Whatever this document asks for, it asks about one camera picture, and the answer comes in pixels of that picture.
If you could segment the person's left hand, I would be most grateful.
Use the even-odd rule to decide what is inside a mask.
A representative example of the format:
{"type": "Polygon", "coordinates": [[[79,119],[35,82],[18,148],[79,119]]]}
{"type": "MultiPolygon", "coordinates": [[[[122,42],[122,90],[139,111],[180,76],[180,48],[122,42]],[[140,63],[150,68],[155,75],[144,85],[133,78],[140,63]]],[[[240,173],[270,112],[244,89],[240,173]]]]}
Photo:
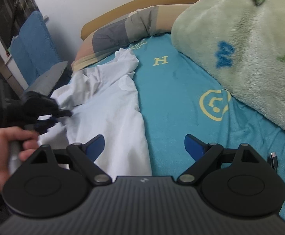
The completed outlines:
{"type": "Polygon", "coordinates": [[[0,193],[10,177],[9,172],[9,145],[14,141],[23,142],[23,151],[19,153],[20,161],[24,162],[38,149],[38,133],[32,130],[23,130],[19,127],[0,128],[0,193]]]}

